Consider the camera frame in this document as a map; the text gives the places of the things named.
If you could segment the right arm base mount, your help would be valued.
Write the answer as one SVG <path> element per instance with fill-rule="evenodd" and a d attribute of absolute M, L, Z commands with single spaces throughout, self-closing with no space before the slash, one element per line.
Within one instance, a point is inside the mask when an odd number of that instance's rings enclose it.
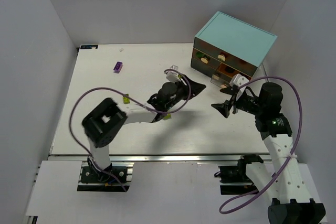
<path fill-rule="evenodd" d="M 256 154 L 242 155 L 236 165 L 219 166 L 214 174 L 220 179 L 221 195 L 243 195 L 246 193 L 257 194 L 259 191 L 252 180 L 246 175 L 247 164 L 261 163 L 263 159 Z"/>

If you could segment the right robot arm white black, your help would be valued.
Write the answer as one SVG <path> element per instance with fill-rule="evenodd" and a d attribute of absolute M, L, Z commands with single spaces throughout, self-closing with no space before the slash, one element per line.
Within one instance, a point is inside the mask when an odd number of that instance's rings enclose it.
<path fill-rule="evenodd" d="M 231 82 L 221 90 L 231 96 L 222 104 L 212 104 L 225 118 L 242 110 L 254 115 L 257 131 L 270 154 L 274 173 L 268 173 L 258 155 L 243 156 L 238 161 L 238 172 L 252 181 L 257 190 L 253 198 L 238 207 L 224 211 L 231 199 L 224 202 L 219 212 L 223 215 L 236 212 L 260 196 L 268 203 L 269 223 L 320 223 L 326 215 L 324 204 L 318 203 L 309 193 L 301 176 L 295 155 L 298 139 L 292 138 L 287 118 L 281 113 L 282 87 L 273 82 L 261 86 L 259 95 L 242 81 Z"/>

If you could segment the lime L-shaped lego brick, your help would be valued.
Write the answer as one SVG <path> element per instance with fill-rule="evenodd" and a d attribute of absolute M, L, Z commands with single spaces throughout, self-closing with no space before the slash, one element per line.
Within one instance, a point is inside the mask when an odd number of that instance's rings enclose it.
<path fill-rule="evenodd" d="M 164 117 L 163 119 L 164 119 L 164 120 L 168 120 L 168 119 L 170 119 L 170 118 L 171 118 L 171 114 L 168 113 L 168 114 L 165 115 L 165 117 Z"/>

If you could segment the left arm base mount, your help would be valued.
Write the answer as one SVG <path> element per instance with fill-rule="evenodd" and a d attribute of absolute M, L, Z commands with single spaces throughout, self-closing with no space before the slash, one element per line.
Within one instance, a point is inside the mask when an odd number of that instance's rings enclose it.
<path fill-rule="evenodd" d="M 111 164 L 107 173 L 95 170 L 84 162 L 80 170 L 77 191 L 109 193 L 128 191 L 133 173 L 131 165 Z"/>

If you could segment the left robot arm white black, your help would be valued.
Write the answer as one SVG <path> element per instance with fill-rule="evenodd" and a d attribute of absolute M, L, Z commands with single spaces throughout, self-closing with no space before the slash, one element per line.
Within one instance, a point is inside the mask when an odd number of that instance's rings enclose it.
<path fill-rule="evenodd" d="M 122 111 L 111 98 L 104 99 L 83 120 L 82 126 L 89 139 L 89 163 L 97 170 L 110 171 L 109 144 L 123 125 L 156 123 L 180 101 L 199 95 L 206 85 L 192 81 L 187 76 L 171 76 L 160 90 L 147 101 L 149 108 L 128 108 Z"/>

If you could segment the transparent drawer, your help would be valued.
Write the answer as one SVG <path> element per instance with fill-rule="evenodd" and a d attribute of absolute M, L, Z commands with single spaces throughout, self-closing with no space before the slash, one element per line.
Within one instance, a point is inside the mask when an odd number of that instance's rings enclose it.
<path fill-rule="evenodd" d="M 196 48 L 197 50 L 217 59 L 220 60 L 220 58 L 218 57 L 219 55 L 223 55 L 225 57 L 225 60 L 223 60 L 224 63 L 226 63 L 227 65 L 238 69 L 238 70 L 242 70 L 244 72 L 255 72 L 257 70 L 258 67 L 248 63 L 245 60 L 242 60 L 226 51 L 224 51 L 223 49 L 217 48 L 201 39 L 195 38 L 194 39 L 194 48 Z"/>
<path fill-rule="evenodd" d="M 221 63 L 212 74 L 211 83 L 220 88 L 227 87 L 234 75 L 239 73 L 238 70 Z"/>
<path fill-rule="evenodd" d="M 203 52 L 193 48 L 191 67 L 209 77 L 218 69 L 221 62 Z"/>

